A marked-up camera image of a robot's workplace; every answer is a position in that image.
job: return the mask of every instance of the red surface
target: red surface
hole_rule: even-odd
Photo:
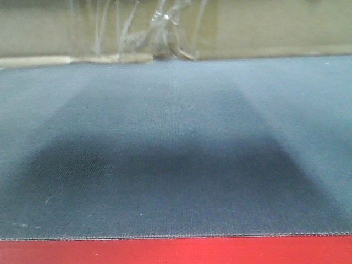
[[[352,235],[2,241],[0,263],[352,263]]]

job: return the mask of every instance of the dark gray mat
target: dark gray mat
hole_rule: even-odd
[[[1,70],[0,238],[350,233],[351,69]]]

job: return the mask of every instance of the plastic wrap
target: plastic wrap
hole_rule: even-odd
[[[207,2],[69,0],[70,53],[94,62],[198,59],[196,43]]]

